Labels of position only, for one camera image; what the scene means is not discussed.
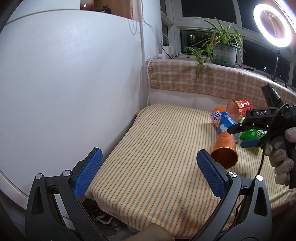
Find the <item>gloved right hand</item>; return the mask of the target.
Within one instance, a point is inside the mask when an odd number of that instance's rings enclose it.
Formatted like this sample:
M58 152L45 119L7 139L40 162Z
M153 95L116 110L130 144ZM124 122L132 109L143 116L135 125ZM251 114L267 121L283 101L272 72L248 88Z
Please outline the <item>gloved right hand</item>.
M275 148L271 143L266 143L264 154L269 157L271 166L274 168L275 182L278 185L289 185L289 172L294 167L295 159L287 156L287 151Z

